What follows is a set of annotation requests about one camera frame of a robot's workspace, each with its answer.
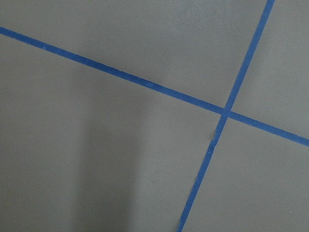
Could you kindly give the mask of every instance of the blue tape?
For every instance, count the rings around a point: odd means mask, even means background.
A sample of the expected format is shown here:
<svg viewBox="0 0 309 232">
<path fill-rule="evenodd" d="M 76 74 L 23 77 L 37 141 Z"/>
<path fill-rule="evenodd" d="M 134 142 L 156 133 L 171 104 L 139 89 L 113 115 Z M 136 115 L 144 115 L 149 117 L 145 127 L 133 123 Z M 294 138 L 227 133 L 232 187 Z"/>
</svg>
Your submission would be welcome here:
<svg viewBox="0 0 309 232">
<path fill-rule="evenodd" d="M 248 70 L 250 62 L 251 62 L 252 57 L 254 55 L 254 52 L 256 50 L 257 44 L 258 44 L 258 42 L 261 38 L 261 35 L 262 35 L 263 30 L 265 28 L 266 22 L 268 20 L 268 17 L 270 15 L 270 12 L 271 12 L 271 9 L 273 7 L 274 2 L 275 2 L 275 0 L 268 0 L 266 5 L 265 5 L 262 16 L 260 18 L 260 21 L 257 25 L 257 28 L 255 30 L 255 33 L 254 33 L 253 38 L 251 40 L 251 43 L 249 45 L 248 51 L 246 53 L 246 56 L 245 56 L 243 63 L 240 67 L 239 73 L 238 73 L 237 78 L 234 82 L 234 85 L 233 85 L 233 88 L 230 92 L 230 95 L 228 96 L 228 99 L 227 99 L 226 104 L 225 104 L 225 108 L 223 109 L 223 113 L 221 114 L 220 120 L 219 120 L 218 125 L 216 127 L 214 139 L 209 144 L 205 158 L 204 158 L 204 160 L 201 164 L 201 167 L 198 171 L 196 180 L 193 184 L 192 190 L 190 192 L 188 200 L 187 200 L 185 207 L 183 209 L 183 213 L 180 217 L 180 222 L 179 222 L 179 225 L 178 225 L 178 228 L 177 228 L 177 232 L 181 232 L 183 230 L 183 227 L 184 227 L 184 225 L 187 221 L 187 218 L 188 218 L 189 213 L 191 211 L 192 205 L 193 205 L 194 200 L 197 196 L 197 192 L 199 190 L 199 187 L 201 186 L 201 183 L 202 183 L 203 178 L 205 176 L 205 173 L 207 171 L 207 168 L 208 168 L 208 165 L 210 163 L 213 152 L 215 150 L 215 147 L 219 142 L 221 133 L 222 133 L 223 128 L 226 124 L 226 121 L 229 117 L 229 114 L 231 112 L 231 109 L 233 107 L 233 104 L 235 102 L 237 94 L 239 92 L 242 81 L 243 81 L 243 79 L 246 75 L 246 72 Z"/>
<path fill-rule="evenodd" d="M 87 58 L 84 58 L 82 56 L 79 56 L 77 54 L 74 54 L 74 53 L 71 53 L 71 52 L 68 52 L 68 51 L 65 51 L 63 49 L 60 49 L 60 48 L 57 48 L 57 47 L 54 47 L 54 46 L 51 46 L 49 44 L 46 44 L 46 43 L 43 43 L 43 42 L 40 42 L 38 40 L 35 40 L 33 38 L 30 38 L 30 37 L 27 37 L 25 35 L 22 35 L 22 34 L 19 34 L 17 32 L 14 32 L 14 31 L 11 31 L 11 30 L 8 30 L 8 29 L 5 29 L 3 27 L 0 27 L 0 34 L 2 35 L 6 35 L 8 37 L 11 37 L 11 38 L 14 38 L 14 39 L 17 39 L 21 42 L 24 42 L 24 43 L 27 43 L 27 44 L 30 44 L 30 45 L 33 45 L 35 47 L 38 47 L 38 48 L 41 48 L 41 49 L 44 49 L 46 51 L 50 51 L 54 54 L 57 54 L 57 55 L 60 55 L 60 56 L 63 56 L 63 57 L 66 57 L 68 59 L 71 59 L 71 60 L 74 60 L 74 61 L 77 61 L 79 62 L 78 60 L 74 59 L 74 56 L 81 59 L 81 62 L 82 64 L 84 65 L 88 65 L 86 63 L 86 60 L 87 62 L 93 62 L 93 63 L 97 63 L 98 65 L 101 65 L 102 68 L 99 69 L 103 72 L 105 72 L 105 70 L 103 68 L 111 68 L 109 66 L 106 66 L 104 64 L 101 64 L 101 63 L 98 63 L 96 61 L 93 61 L 93 60 L 90 60 L 90 59 L 87 59 Z M 203 100 L 200 100 L 200 99 L 197 99 L 197 98 L 194 98 L 194 97 L 191 97 L 191 96 L 188 96 L 186 94 L 183 94 L 183 93 L 180 93 L 180 92 L 177 92 L 175 90 L 172 90 L 172 89 L 169 89 L 167 87 L 164 87 L 164 86 L 161 86 L 161 85 L 158 85 L 158 84 L 155 84 L 153 82 L 150 82 L 150 81 L 147 81 L 147 80 L 144 80 L 142 78 L 139 78 L 139 77 L 136 77 L 136 76 L 133 76 L 133 75 L 130 75 L 133 77 L 133 79 L 137 78 L 137 80 L 140 80 L 142 82 L 142 86 L 145 86 L 147 88 L 150 88 L 150 89 L 153 89 L 155 91 L 158 91 L 158 92 L 161 92 L 163 94 L 166 94 L 166 95 L 169 95 L 169 96 L 172 96 L 174 98 L 177 98 L 181 101 L 185 101 L 187 103 L 190 103 L 190 104 L 193 104 L 193 105 L 196 105 L 198 107 L 201 107 L 203 109 L 207 109 L 207 110 L 210 110 L 212 112 L 215 112 L 215 113 L 218 113 L 218 114 L 222 114 L 223 113 L 223 108 L 220 107 L 220 106 L 216 106 L 216 105 L 213 105 L 211 103 L 208 103 L 206 101 L 203 101 Z M 284 131 L 284 130 L 281 130 L 281 129 L 278 129 L 276 127 L 273 127 L 271 125 L 268 125 L 266 123 L 263 123 L 263 122 L 260 122 L 260 121 L 257 121 L 257 120 L 254 120 L 252 118 L 249 118 L 249 117 L 246 117 L 246 116 L 243 116 L 243 115 L 240 115 L 240 114 L 237 114 L 237 113 L 234 113 L 234 112 L 231 112 L 230 115 L 229 115 L 230 118 L 234 119 L 234 120 L 237 120 L 239 122 L 243 122 L 247 125 L 250 125 L 250 126 L 254 126 L 256 128 L 259 128 L 261 130 L 264 130 L 264 131 L 267 131 L 267 132 L 270 132 L 272 134 L 275 134 L 275 135 L 278 135 L 278 136 L 281 136 L 285 139 L 288 139 L 288 140 L 291 140 L 291 141 L 294 141 L 296 143 L 299 143 L 299 144 L 302 144 L 302 145 L 305 145 L 305 146 L 309 146 L 309 140 L 306 139 L 306 138 L 303 138 L 303 137 L 300 137 L 296 134 L 293 134 L 293 133 L 290 133 L 290 132 L 287 132 L 287 131 Z"/>
<path fill-rule="evenodd" d="M 237 121 L 242 122 L 242 123 L 245 123 L 247 125 L 259 128 L 259 129 L 267 131 L 269 133 L 278 135 L 282 138 L 291 140 L 293 142 L 296 142 L 296 143 L 299 143 L 299 144 L 302 144 L 302 145 L 305 145 L 305 146 L 309 146 L 309 139 L 306 139 L 306 138 L 298 136 L 296 134 L 293 134 L 293 133 L 287 132 L 285 130 L 281 130 L 279 128 L 273 127 L 273 126 L 266 124 L 264 122 L 257 121 L 255 119 L 246 117 L 244 115 L 237 114 L 235 112 L 231 112 L 230 115 L 229 115 L 229 118 L 237 120 Z"/>
<path fill-rule="evenodd" d="M 79 62 L 81 64 L 84 64 L 84 65 L 87 65 L 89 67 L 92 67 L 94 69 L 98 69 L 100 71 L 103 71 L 103 72 L 109 73 L 111 75 L 120 77 L 120 78 L 125 79 L 127 81 L 130 81 L 130 82 L 133 82 L 135 84 L 147 87 L 149 89 L 152 89 L 152 90 L 155 90 L 157 92 L 166 94 L 168 96 L 177 98 L 177 99 L 179 99 L 181 101 L 185 101 L 185 102 L 190 103 L 192 105 L 196 105 L 196 106 L 201 107 L 203 109 L 210 110 L 210 111 L 218 113 L 218 114 L 221 114 L 222 111 L 223 111 L 223 108 L 219 107 L 217 105 L 214 105 L 214 104 L 211 104 L 209 102 L 200 100 L 198 98 L 191 97 L 189 95 L 186 95 L 184 93 L 175 91 L 173 89 L 161 86 L 161 85 L 156 84 L 154 82 L 147 81 L 147 80 L 142 79 L 140 77 L 128 74 L 126 72 L 123 72 L 123 71 L 120 71 L 118 69 L 112 68 L 112 67 L 107 66 L 105 64 L 96 62 L 94 60 L 91 60 L 91 59 L 88 59 L 88 58 L 85 58 L 85 57 L 82 57 L 80 55 L 77 55 L 75 53 L 63 50 L 61 48 L 49 45 L 47 43 L 44 43 L 44 42 L 41 42 L 39 40 L 33 39 L 31 37 L 19 34 L 17 32 L 12 31 L 12 30 L 8 30 L 6 28 L 0 27 L 0 34 L 8 36 L 8 37 L 11 37 L 13 39 L 19 40 L 19 41 L 24 42 L 24 43 L 30 44 L 32 46 L 41 48 L 43 50 L 46 50 L 46 51 L 49 51 L 51 53 L 57 54 L 59 56 L 62 56 L 62 57 L 74 60 L 74 61 Z"/>
</svg>

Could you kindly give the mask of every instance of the gray floor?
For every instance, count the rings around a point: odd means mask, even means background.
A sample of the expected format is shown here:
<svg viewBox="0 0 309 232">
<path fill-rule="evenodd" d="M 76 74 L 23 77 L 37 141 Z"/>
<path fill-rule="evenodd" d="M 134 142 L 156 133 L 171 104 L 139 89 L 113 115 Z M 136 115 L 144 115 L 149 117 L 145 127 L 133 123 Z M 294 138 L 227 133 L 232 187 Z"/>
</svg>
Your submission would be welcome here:
<svg viewBox="0 0 309 232">
<path fill-rule="evenodd" d="M 0 26 L 223 107 L 265 0 L 1 1 Z M 306 0 L 233 111 L 309 138 Z M 0 36 L 0 231 L 175 231 L 220 115 Z M 184 231 L 309 230 L 309 148 L 229 119 Z"/>
</svg>

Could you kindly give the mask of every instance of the painter's tape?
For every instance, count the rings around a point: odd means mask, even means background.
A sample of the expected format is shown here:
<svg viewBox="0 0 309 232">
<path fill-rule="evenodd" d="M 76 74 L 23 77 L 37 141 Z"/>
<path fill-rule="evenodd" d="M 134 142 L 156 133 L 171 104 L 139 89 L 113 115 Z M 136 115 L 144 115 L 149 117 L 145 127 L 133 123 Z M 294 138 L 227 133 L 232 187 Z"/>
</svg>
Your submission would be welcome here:
<svg viewBox="0 0 309 232">
<path fill-rule="evenodd" d="M 111 75 L 120 77 L 122 79 L 125 79 L 127 81 L 133 82 L 135 84 L 138 84 L 138 85 L 147 87 L 149 89 L 155 90 L 157 92 L 163 93 L 165 95 L 177 98 L 177 99 L 179 99 L 181 101 L 185 101 L 187 103 L 199 106 L 199 107 L 204 108 L 206 110 L 210 110 L 210 111 L 218 113 L 218 114 L 221 114 L 222 111 L 223 111 L 223 108 L 219 107 L 217 105 L 214 105 L 214 104 L 211 104 L 209 102 L 200 100 L 198 98 L 191 97 L 189 95 L 186 95 L 184 93 L 175 91 L 173 89 L 161 86 L 161 85 L 156 84 L 154 82 L 147 81 L 147 80 L 142 79 L 140 77 L 128 74 L 126 72 L 120 71 L 118 69 L 115 69 L 113 67 L 107 66 L 105 64 L 96 62 L 94 60 L 91 60 L 91 59 L 88 59 L 88 58 L 85 58 L 85 57 L 82 57 L 82 56 L 77 55 L 75 53 L 66 51 L 64 49 L 61 49 L 61 48 L 49 45 L 47 43 L 44 43 L 44 42 L 41 42 L 39 40 L 33 39 L 31 37 L 19 34 L 17 32 L 12 31 L 12 30 L 0 27 L 0 34 L 6 35 L 6 36 L 11 37 L 13 39 L 16 39 L 16 40 L 22 41 L 24 43 L 30 44 L 32 46 L 41 48 L 43 50 L 46 50 L 46 51 L 49 51 L 51 53 L 57 54 L 59 56 L 62 56 L 62 57 L 74 60 L 74 61 L 79 62 L 81 64 L 84 64 L 84 65 L 87 65 L 89 67 L 92 67 L 94 69 L 98 69 L 100 71 L 103 71 L 103 72 L 109 73 Z"/>
<path fill-rule="evenodd" d="M 237 120 L 237 121 L 245 123 L 247 125 L 250 125 L 250 126 L 259 128 L 261 130 L 267 131 L 269 133 L 278 135 L 282 138 L 294 141 L 296 143 L 299 143 L 299 144 L 302 144 L 302 145 L 305 145 L 305 146 L 309 146 L 309 139 L 306 139 L 306 138 L 298 136 L 296 134 L 287 132 L 287 131 L 279 129 L 277 127 L 273 127 L 273 126 L 266 124 L 264 122 L 260 122 L 258 120 L 246 117 L 244 115 L 237 114 L 235 112 L 231 112 L 229 117 L 231 119 Z"/>
<path fill-rule="evenodd" d="M 268 0 L 266 5 L 265 5 L 265 8 L 263 10 L 263 13 L 262 13 L 262 16 L 260 18 L 260 21 L 257 25 L 257 28 L 255 30 L 255 33 L 253 35 L 253 38 L 251 40 L 251 43 L 249 45 L 249 48 L 247 50 L 247 53 L 246 53 L 246 56 L 242 62 L 242 65 L 240 67 L 240 70 L 239 70 L 239 73 L 237 75 L 237 78 L 234 82 L 234 85 L 232 87 L 232 90 L 230 92 L 230 95 L 228 96 L 228 99 L 226 101 L 226 104 L 225 104 L 225 108 L 223 109 L 223 112 L 221 114 L 221 117 L 220 117 L 220 120 L 218 122 L 218 125 L 216 127 L 216 131 L 215 131 L 215 135 L 214 135 L 214 138 L 213 140 L 211 141 L 211 143 L 209 144 L 208 146 L 208 149 L 207 149 L 207 152 L 206 152 L 206 155 L 205 155 L 205 158 L 201 164 L 201 167 L 198 171 L 198 174 L 197 174 L 197 177 L 196 177 L 196 180 L 193 184 L 193 187 L 192 187 L 192 190 L 190 192 L 190 195 L 188 197 L 188 200 L 185 204 L 185 207 L 183 209 L 183 213 L 180 217 L 180 221 L 179 221 L 179 225 L 178 225 L 178 228 L 177 228 L 177 232 L 181 232 L 183 231 L 183 227 L 187 221 L 187 218 L 189 216 L 189 213 L 191 211 L 191 208 L 192 208 L 192 205 L 194 203 L 194 200 L 197 196 L 197 192 L 199 190 L 199 187 L 203 181 L 203 178 L 205 176 L 205 173 L 207 171 L 207 168 L 208 168 L 208 165 L 209 165 L 209 162 L 211 160 L 211 157 L 213 155 L 213 152 L 215 150 L 215 147 L 216 145 L 218 144 L 219 142 L 219 139 L 220 139 L 220 136 L 221 136 L 221 133 L 224 129 L 224 126 L 226 124 L 226 121 L 229 117 L 229 114 L 231 112 L 231 109 L 233 107 L 233 104 L 235 102 L 235 99 L 238 95 L 238 92 L 239 92 L 239 89 L 240 89 L 240 86 L 242 84 L 242 81 L 246 75 L 246 72 L 248 70 L 248 67 L 250 65 L 250 62 L 252 60 L 252 57 L 254 55 L 254 52 L 256 50 L 256 47 L 257 47 L 257 44 L 261 38 L 261 35 L 263 33 L 263 30 L 265 28 L 265 25 L 266 25 L 266 22 L 268 20 L 268 17 L 270 15 L 270 12 L 271 12 L 271 9 L 273 7 L 273 4 L 274 4 L 274 1 L 275 0 Z"/>
</svg>

